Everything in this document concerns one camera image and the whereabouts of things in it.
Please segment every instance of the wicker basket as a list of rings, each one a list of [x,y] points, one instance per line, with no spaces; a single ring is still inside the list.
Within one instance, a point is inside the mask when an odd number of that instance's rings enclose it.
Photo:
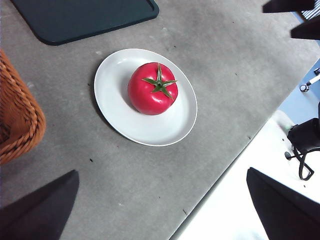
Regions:
[[[5,164],[41,141],[46,119],[1,49],[0,61],[0,164]]]

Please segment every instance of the green calyx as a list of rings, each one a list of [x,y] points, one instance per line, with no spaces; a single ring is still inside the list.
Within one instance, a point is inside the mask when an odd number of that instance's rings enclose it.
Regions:
[[[162,72],[161,72],[161,67],[159,63],[158,63],[158,72],[157,72],[156,80],[153,80],[151,78],[143,78],[142,80],[155,86],[152,93],[163,92],[167,97],[173,99],[173,97],[170,95],[166,87],[171,84],[174,84],[176,80],[162,81]]]

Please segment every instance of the tomato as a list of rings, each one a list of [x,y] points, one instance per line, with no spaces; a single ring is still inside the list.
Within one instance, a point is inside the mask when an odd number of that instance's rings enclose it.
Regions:
[[[178,87],[168,67],[157,62],[140,66],[128,83],[132,105],[146,115],[165,112],[177,99]]]

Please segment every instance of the white surface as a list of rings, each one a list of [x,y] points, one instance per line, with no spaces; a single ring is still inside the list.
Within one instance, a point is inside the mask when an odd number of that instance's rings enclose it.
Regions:
[[[178,240],[267,240],[252,203],[246,177],[253,167],[276,181],[320,203],[320,152],[309,153],[306,163],[315,171],[309,181],[299,179],[299,162],[288,161],[287,131],[293,122],[276,111],[224,175]]]
[[[145,115],[131,105],[128,82],[141,65],[166,65],[177,80],[178,96],[167,111]],[[124,49],[109,55],[94,79],[94,94],[106,120],[126,138],[148,146],[167,146],[179,142],[193,128],[197,118],[195,92],[184,73],[165,57],[143,49]]]

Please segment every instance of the white plate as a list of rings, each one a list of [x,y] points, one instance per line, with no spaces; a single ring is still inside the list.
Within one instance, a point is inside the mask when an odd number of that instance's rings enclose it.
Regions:
[[[159,115],[145,115],[135,110],[127,93],[134,71],[151,62],[166,65],[177,80],[175,102]],[[197,99],[187,77],[171,61],[152,51],[129,48],[109,55],[96,71],[94,94],[105,119],[120,134],[139,144],[160,147],[177,143],[196,122]]]

